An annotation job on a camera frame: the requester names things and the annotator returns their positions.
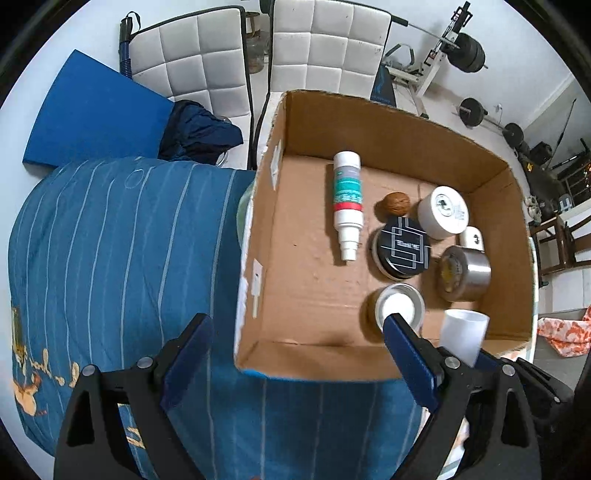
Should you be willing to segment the small white cylinder jar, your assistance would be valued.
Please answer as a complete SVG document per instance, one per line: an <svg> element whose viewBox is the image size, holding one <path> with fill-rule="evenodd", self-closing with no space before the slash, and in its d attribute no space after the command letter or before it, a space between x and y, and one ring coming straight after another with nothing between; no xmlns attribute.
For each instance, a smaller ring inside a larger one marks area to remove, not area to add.
<svg viewBox="0 0 591 480"><path fill-rule="evenodd" d="M445 311L439 345L470 367L474 367L486 336L490 317L466 309Z"/></svg>

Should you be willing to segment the silver tape roll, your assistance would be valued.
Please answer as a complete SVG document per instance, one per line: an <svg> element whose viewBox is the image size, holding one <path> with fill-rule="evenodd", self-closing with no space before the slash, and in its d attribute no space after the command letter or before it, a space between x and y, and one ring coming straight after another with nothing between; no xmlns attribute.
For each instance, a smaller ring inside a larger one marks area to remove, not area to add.
<svg viewBox="0 0 591 480"><path fill-rule="evenodd" d="M448 302L477 301L487 292L491 273L491 265L484 252L450 246L439 261L438 292Z"/></svg>

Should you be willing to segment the small white round container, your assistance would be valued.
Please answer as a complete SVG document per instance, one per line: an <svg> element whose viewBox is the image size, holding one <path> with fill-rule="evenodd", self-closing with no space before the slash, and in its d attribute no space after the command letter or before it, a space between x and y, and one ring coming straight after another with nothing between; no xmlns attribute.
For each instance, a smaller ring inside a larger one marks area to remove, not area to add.
<svg viewBox="0 0 591 480"><path fill-rule="evenodd" d="M475 226L468 226L460 234L460 245L463 248L485 251L484 238L482 232Z"/></svg>

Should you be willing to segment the round black tin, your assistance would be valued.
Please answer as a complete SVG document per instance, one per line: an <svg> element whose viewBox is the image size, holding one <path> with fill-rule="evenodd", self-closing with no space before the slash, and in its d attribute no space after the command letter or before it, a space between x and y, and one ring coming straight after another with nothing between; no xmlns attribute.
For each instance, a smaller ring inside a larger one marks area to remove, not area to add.
<svg viewBox="0 0 591 480"><path fill-rule="evenodd" d="M370 246L377 269L386 277L408 280L431 265L431 242L418 221L391 216L373 236Z"/></svg>

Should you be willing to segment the large white round jar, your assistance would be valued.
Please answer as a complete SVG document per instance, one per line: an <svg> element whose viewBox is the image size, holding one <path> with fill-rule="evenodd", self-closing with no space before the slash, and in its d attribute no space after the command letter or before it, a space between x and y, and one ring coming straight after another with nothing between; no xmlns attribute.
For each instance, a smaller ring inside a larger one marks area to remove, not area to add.
<svg viewBox="0 0 591 480"><path fill-rule="evenodd" d="M438 186L418 206L418 221L435 240L462 234L469 225L469 210L464 198L449 186Z"/></svg>

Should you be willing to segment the brown walnut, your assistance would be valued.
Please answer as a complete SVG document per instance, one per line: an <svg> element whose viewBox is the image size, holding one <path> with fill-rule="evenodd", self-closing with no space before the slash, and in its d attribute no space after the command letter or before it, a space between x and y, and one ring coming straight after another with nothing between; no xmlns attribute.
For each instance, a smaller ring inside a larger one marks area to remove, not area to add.
<svg viewBox="0 0 591 480"><path fill-rule="evenodd" d="M404 192L391 192L383 198L381 208L388 215L404 217L411 210L411 199Z"/></svg>

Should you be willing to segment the white spray bottle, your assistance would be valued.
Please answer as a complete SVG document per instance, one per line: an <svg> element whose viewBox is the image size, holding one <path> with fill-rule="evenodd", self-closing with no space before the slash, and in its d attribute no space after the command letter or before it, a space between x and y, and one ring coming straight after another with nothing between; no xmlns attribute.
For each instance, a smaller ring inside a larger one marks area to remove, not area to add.
<svg viewBox="0 0 591 480"><path fill-rule="evenodd" d="M332 210L343 262L356 261L363 230L363 188L361 157L353 151L334 156Z"/></svg>

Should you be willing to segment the plaid checkered cloth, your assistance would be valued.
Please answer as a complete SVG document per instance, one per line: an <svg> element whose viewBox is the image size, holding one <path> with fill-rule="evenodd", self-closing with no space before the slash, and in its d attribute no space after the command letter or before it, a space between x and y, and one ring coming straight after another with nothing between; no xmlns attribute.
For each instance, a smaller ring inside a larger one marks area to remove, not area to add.
<svg viewBox="0 0 591 480"><path fill-rule="evenodd" d="M469 422L466 418L464 418L459 428L455 442L453 443L452 449L438 476L438 480L450 479L456 474L457 469L465 453L464 443L469 438L469 434Z"/></svg>

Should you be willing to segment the blue striped bed cover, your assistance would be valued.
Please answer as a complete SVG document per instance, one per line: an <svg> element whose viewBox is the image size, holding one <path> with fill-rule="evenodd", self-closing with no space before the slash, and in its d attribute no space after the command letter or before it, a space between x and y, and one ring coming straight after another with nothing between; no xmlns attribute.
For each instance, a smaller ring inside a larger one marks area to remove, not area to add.
<svg viewBox="0 0 591 480"><path fill-rule="evenodd" d="M208 479L387 479L421 410L401 380L304 383L233 363L236 212L252 172L125 158L60 167L31 192L8 246L13 388L22 427L56 450L87 365L156 355L198 313L208 355L168 415Z"/></svg>

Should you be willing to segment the floor barbell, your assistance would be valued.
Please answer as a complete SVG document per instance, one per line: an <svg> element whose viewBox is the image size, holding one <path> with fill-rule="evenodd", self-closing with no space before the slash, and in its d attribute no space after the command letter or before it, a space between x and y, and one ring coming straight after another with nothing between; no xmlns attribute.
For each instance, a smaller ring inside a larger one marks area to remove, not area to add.
<svg viewBox="0 0 591 480"><path fill-rule="evenodd" d="M524 143L524 132L516 123L503 125L499 120L491 117L485 107L475 98L465 98L458 106L458 115L468 128L476 128L482 123L495 127L513 149L519 149Z"/></svg>

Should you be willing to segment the white weight bench rack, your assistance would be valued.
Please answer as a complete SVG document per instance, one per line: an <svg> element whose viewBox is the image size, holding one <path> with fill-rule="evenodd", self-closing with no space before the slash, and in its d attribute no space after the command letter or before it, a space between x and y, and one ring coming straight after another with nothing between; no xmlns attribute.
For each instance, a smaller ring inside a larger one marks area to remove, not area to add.
<svg viewBox="0 0 591 480"><path fill-rule="evenodd" d="M471 3L466 1L459 6L453 13L451 21L442 35L446 35L450 40L455 40L457 32L464 33L463 29L473 18L470 11ZM394 51L398 50L402 44L397 44L388 50L382 60L382 65L388 70L390 77L401 83L406 83L410 91L412 102L415 104L417 113L420 117L429 118L427 110L423 104L423 97L434 81L437 73L441 69L447 55L443 53L442 46L437 40L436 45L429 51L420 66L415 66L415 56L413 48L408 45L411 62L406 67L395 67L390 57Z"/></svg>

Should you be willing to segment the dark blue garment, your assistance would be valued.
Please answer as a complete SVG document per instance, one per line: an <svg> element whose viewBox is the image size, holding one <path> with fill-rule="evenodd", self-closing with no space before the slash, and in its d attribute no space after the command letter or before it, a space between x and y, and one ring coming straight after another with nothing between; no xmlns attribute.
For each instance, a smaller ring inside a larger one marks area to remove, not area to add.
<svg viewBox="0 0 591 480"><path fill-rule="evenodd" d="M175 102L162 134L158 158L219 165L225 154L242 145L242 130L200 103Z"/></svg>

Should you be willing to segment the right white padded chair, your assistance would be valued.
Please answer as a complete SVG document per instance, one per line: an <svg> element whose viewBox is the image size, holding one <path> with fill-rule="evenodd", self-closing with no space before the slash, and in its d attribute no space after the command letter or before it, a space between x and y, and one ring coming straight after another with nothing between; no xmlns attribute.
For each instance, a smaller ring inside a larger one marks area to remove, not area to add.
<svg viewBox="0 0 591 480"><path fill-rule="evenodd" d="M349 1L273 1L267 92L254 132L250 167L259 166L280 96L315 90L368 99L393 16Z"/></svg>

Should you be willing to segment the white padded chair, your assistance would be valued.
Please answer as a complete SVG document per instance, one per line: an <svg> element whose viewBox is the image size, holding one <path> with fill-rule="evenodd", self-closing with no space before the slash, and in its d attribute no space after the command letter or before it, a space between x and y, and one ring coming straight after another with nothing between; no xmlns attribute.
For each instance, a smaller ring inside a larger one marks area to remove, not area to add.
<svg viewBox="0 0 591 480"><path fill-rule="evenodd" d="M254 132L250 167L259 166L280 96L315 90L368 99L393 16L349 1L273 1L267 92Z"/></svg>
<svg viewBox="0 0 591 480"><path fill-rule="evenodd" d="M170 101L195 101L242 131L223 168L249 167L253 103L245 9L223 6L181 15L131 35L131 78Z"/></svg>

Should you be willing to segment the left white padded chair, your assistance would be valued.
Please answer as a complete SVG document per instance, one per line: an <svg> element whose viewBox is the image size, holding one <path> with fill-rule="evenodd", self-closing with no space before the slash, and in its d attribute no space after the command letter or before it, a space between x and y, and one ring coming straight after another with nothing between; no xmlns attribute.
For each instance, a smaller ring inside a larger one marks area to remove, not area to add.
<svg viewBox="0 0 591 480"><path fill-rule="evenodd" d="M131 35L131 78L170 101L195 101L242 131L223 168L249 167L253 103L245 9L223 6L181 15Z"/></svg>

